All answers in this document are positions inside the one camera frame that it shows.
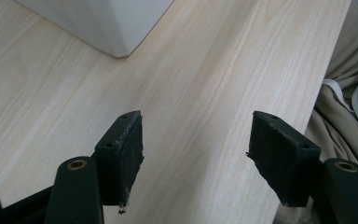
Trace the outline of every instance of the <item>light wood surface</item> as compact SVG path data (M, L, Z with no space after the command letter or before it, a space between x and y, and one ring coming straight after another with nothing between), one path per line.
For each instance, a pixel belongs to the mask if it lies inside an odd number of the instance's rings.
M271 223L248 159L252 113L303 132L349 0L176 0L128 58L0 0L0 199L53 183L121 114L144 115L145 161L106 223Z

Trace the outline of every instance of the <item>beige curtain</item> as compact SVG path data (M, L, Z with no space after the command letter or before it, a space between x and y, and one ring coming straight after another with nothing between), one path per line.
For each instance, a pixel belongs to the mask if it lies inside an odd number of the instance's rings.
M352 0L325 76L338 85L345 102L322 85L305 135L321 147L321 160L341 158L358 163L358 120L345 104L358 85L358 0ZM310 209L280 205L274 223L311 223Z

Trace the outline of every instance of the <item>metal grommet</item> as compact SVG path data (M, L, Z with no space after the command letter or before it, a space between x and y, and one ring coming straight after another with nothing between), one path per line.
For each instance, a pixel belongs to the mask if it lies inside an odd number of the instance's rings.
M86 161L79 160L79 161L71 161L66 168L70 171L76 171L80 170L81 168L85 167L87 165Z
M358 169L354 165L351 165L345 161L336 161L335 165L337 168L346 172L356 173L358 171Z

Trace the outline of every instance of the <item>white plastic object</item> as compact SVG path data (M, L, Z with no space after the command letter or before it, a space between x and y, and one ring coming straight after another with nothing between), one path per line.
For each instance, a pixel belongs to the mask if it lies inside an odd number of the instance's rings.
M116 57L144 40L173 0L18 0L43 17Z

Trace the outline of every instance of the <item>wood grain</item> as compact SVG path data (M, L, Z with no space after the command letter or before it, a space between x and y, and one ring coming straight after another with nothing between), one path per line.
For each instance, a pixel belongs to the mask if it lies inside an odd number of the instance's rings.
M106 223L271 223L278 199L246 158L254 110L303 132L349 0L176 0L115 59L0 0L0 199L53 183L119 115L144 115L145 161Z

